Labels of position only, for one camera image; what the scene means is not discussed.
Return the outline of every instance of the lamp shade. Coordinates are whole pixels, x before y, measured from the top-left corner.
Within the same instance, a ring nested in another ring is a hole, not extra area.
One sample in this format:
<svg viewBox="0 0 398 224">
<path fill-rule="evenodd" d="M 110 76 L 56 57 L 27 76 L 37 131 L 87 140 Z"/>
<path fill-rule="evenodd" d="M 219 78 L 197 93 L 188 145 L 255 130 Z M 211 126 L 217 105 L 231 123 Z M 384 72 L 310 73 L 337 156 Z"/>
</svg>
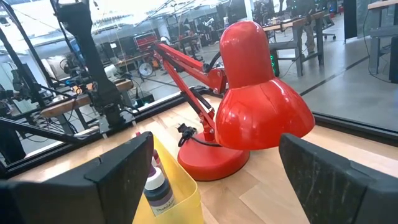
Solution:
<svg viewBox="0 0 398 224">
<path fill-rule="evenodd" d="M 229 90 L 216 115 L 216 142 L 239 150 L 278 146 L 283 133 L 302 137 L 315 125 L 301 96 L 274 76 L 267 37 L 251 21 L 229 26 L 221 36 Z"/>
</svg>

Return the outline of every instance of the yellow plastic bin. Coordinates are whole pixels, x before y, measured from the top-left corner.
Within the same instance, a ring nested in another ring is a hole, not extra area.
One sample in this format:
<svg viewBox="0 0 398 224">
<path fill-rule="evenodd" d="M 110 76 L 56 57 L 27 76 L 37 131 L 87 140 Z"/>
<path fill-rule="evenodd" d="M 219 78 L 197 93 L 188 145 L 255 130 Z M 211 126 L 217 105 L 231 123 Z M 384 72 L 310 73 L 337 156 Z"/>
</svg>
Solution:
<svg viewBox="0 0 398 224">
<path fill-rule="evenodd" d="M 197 183 L 155 136 L 154 145 L 169 178 L 177 204 L 155 217 L 147 199 L 142 194 L 133 224 L 204 223 Z"/>
</svg>

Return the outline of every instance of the workbench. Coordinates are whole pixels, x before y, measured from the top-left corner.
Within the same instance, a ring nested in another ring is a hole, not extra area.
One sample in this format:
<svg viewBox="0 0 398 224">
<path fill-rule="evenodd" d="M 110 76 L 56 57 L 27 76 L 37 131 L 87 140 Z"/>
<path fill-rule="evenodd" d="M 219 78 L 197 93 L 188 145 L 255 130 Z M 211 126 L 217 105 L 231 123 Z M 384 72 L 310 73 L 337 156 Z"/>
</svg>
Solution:
<svg viewBox="0 0 398 224">
<path fill-rule="evenodd" d="M 139 54 L 136 55 L 135 57 L 132 58 L 127 58 L 125 60 L 119 61 L 118 63 L 116 63 L 115 66 L 122 68 L 125 67 L 131 63 L 135 63 L 137 60 L 143 59 L 144 57 L 150 56 L 150 53 L 144 53 L 144 54 Z"/>
<path fill-rule="evenodd" d="M 134 85 L 133 85 L 132 81 L 130 81 L 130 80 L 125 80 L 123 82 L 119 82 L 116 84 L 116 87 L 122 94 L 124 104 L 126 104 L 128 106 L 132 106 L 132 103 L 131 103 L 129 94 L 127 92 L 128 92 L 128 90 L 133 88 L 133 86 Z M 72 99 L 72 100 L 60 103 L 58 105 L 54 105 L 49 108 L 46 108 L 46 109 L 42 110 L 40 112 L 40 114 L 44 118 L 56 117 L 59 120 L 60 124 L 62 125 L 62 128 L 65 131 L 65 133 L 73 134 L 73 131 L 69 127 L 64 113 L 67 113 L 72 110 L 76 110 L 79 107 L 88 105 L 90 103 L 91 103 L 90 97 L 87 94 L 84 94 L 81 96 L 77 96 L 76 99 Z M 76 112 L 76 114 L 78 115 L 78 118 L 79 118 L 81 124 L 83 125 L 83 127 L 85 129 L 88 129 L 88 125 L 86 124 L 84 117 L 81 115 L 81 113 Z"/>
<path fill-rule="evenodd" d="M 392 5 L 395 5 L 394 24 L 392 26 L 382 27 L 382 10 Z M 369 69 L 371 74 L 375 75 L 379 72 L 379 57 L 383 53 L 380 51 L 380 38 L 398 35 L 398 0 L 377 1 L 369 4 L 368 10 L 371 13 L 369 21 L 371 23 L 371 30 L 369 32 L 371 36 Z"/>
<path fill-rule="evenodd" d="M 298 30 L 302 29 L 303 26 L 308 22 L 306 17 L 295 19 L 290 22 L 280 23 L 272 26 L 263 27 L 262 29 L 264 32 L 272 31 L 272 30 L 286 30 L 287 28 L 291 27 L 293 29 L 293 40 L 287 42 L 279 42 L 279 43 L 271 43 L 269 44 L 270 50 L 286 50 L 286 49 L 294 49 L 295 57 L 294 58 L 278 58 L 279 60 L 295 60 L 296 68 L 297 68 L 297 75 L 303 75 L 303 67 L 302 64 L 304 61 L 318 57 L 319 65 L 323 65 L 323 35 L 322 35 L 322 24 L 323 24 L 323 15 L 324 12 L 317 12 L 311 15 L 311 20 L 315 20 L 315 31 L 317 36 L 317 52 L 314 54 L 309 55 L 305 60 L 302 60 L 301 55 L 302 52 L 300 51 L 301 46 L 299 46 L 299 37 Z"/>
<path fill-rule="evenodd" d="M 203 97 L 214 106 L 221 101 Z M 141 121 L 107 139 L 101 139 L 76 151 L 33 168 L 12 180 L 42 182 L 77 167 L 130 140 L 136 131 L 152 131 L 176 157 L 181 134 L 179 123 L 202 131 L 198 115 L 188 103 Z M 398 148 L 359 138 L 332 129 L 315 126 L 303 137 L 355 162 L 398 177 Z M 205 223 L 309 223 L 285 174 L 278 148 L 252 151 L 248 163 L 237 173 L 221 180 L 198 182 Z"/>
</svg>

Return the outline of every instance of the glass wall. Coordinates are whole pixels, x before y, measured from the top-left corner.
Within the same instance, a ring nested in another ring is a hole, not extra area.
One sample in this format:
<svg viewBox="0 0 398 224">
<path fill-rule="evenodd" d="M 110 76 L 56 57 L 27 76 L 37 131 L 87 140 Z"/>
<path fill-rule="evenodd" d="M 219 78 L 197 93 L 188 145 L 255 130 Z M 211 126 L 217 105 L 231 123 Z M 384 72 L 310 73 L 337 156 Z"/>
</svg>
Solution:
<svg viewBox="0 0 398 224">
<path fill-rule="evenodd" d="M 272 23 L 274 16 L 282 15 L 283 19 L 288 19 L 292 12 L 286 11 L 289 7 L 285 4 L 286 2 L 282 6 L 284 12 L 280 13 L 278 1 L 253 1 L 253 18 L 263 26 Z M 312 21 L 308 26 L 310 29 L 303 28 L 304 32 L 301 31 L 303 44 L 300 51 L 304 60 L 302 75 L 298 75 L 296 61 L 291 60 L 297 59 L 295 50 L 278 50 L 278 78 L 301 94 L 314 113 L 398 131 L 398 121 L 395 119 L 398 115 L 398 85 L 389 80 L 391 62 L 388 50 L 391 39 L 381 40 L 385 53 L 380 58 L 379 73 L 370 74 L 367 50 L 370 39 L 360 37 L 345 41 L 344 13 L 339 12 L 341 6 L 341 1 L 337 1 L 336 5 L 328 5 L 330 15 L 323 21 L 324 65 L 319 65 L 318 57 L 313 57 L 312 47 L 315 53 L 319 52 L 320 43 L 316 38 L 312 43 L 311 35 L 308 35 L 315 31 L 315 21 Z M 46 71 L 54 83 L 58 80 L 58 84 L 61 84 L 57 90 L 76 94 L 75 89 L 64 83 L 76 77 L 74 69 L 78 68 L 79 59 L 68 48 L 49 1 L 19 2 L 12 7 Z M 164 41 L 190 57 L 209 63 L 220 49 L 224 27 L 247 19 L 243 0 L 150 0 L 140 4 L 126 0 L 98 0 L 90 1 L 90 9 L 92 36 L 103 67 L 112 80 L 125 74 L 132 76 L 134 88 L 127 93 L 138 107 L 180 91 L 164 67 L 148 52 L 147 47 L 153 40 Z M 27 50 L 15 24 L 4 12 L 2 14 L 6 20 L 1 22 L 1 29 L 15 50 L 21 53 L 22 62 L 28 64 L 37 82 L 47 85 L 43 71 Z M 369 16 L 365 24 L 370 20 L 372 18 Z M 291 27 L 271 30 L 267 35 L 272 44 L 294 39 Z M 73 36 L 68 32 L 67 36 L 72 46 L 76 46 Z M 74 48 L 74 51 L 79 54 L 78 49 Z M 4 88 L 12 88 L 10 72 L 14 65 L 8 55 L 2 55 L 1 58 L 0 83 Z M 179 73 L 179 76 L 188 86 L 205 85 L 185 72 Z M 17 113 L 24 113 L 37 106 L 31 102 L 14 102 L 11 105 Z M 86 122 L 98 117 L 90 105 L 82 106 L 80 111 Z M 85 129 L 75 112 L 65 113 L 65 118 L 75 127 L 76 132 Z M 52 129 L 65 131 L 58 123 L 59 118 L 52 119 L 55 122 Z M 22 140 L 27 153 L 49 143 L 52 141 L 37 143 L 29 139 Z"/>
</svg>

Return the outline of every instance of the lamp base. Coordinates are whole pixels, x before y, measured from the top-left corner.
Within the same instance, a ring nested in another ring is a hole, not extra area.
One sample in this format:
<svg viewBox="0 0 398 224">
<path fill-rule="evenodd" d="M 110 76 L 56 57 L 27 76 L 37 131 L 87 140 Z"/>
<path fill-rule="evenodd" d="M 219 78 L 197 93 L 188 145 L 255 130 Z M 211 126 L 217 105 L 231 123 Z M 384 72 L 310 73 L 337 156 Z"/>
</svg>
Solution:
<svg viewBox="0 0 398 224">
<path fill-rule="evenodd" d="M 205 141 L 203 133 L 195 136 Z M 225 147 L 206 146 L 189 139 L 178 152 L 178 163 L 195 180 L 218 180 L 227 177 L 243 167 L 250 151 L 240 151 Z"/>
</svg>

